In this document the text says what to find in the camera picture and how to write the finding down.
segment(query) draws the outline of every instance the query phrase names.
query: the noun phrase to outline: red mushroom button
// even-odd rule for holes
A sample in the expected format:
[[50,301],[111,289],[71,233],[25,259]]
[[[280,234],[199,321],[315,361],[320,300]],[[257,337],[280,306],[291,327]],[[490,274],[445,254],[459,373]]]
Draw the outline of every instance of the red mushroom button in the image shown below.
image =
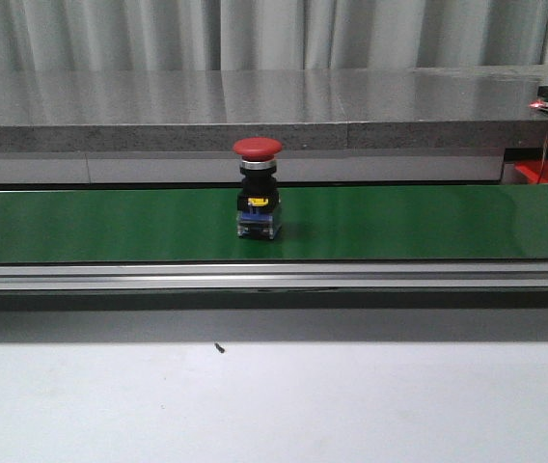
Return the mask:
[[263,162],[274,159],[274,154],[283,149],[283,144],[273,138],[253,137],[238,140],[233,150],[250,162]]

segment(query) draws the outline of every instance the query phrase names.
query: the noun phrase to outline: metal rail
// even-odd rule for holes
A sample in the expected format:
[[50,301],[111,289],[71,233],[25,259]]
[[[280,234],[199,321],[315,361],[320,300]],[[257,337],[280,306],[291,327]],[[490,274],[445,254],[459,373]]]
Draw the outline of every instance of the metal rail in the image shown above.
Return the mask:
[[0,266],[0,291],[252,288],[548,289],[548,261]]

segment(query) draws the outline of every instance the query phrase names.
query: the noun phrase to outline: gray countertop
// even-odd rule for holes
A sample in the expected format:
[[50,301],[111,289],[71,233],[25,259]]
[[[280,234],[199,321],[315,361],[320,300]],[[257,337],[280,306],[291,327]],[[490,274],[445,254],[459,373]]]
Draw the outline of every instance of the gray countertop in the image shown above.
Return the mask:
[[0,73],[0,151],[529,148],[548,66]]

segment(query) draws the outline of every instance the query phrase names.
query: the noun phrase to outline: white curtain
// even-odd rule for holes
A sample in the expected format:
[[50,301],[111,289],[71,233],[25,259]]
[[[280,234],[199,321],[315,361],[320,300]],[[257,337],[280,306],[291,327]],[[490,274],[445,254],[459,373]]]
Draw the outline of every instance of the white curtain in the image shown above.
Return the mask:
[[0,70],[541,62],[548,0],[0,0]]

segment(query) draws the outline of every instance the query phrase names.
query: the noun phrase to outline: wire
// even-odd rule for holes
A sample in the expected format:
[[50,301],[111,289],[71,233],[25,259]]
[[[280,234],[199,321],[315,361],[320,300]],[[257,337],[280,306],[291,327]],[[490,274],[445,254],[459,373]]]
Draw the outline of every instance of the wire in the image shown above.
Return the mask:
[[542,160],[540,162],[540,172],[537,175],[537,181],[535,182],[536,185],[540,183],[542,180],[542,176],[544,175],[544,168],[546,167],[546,154],[548,152],[548,130],[546,130],[546,135],[544,136],[544,143],[542,144]]

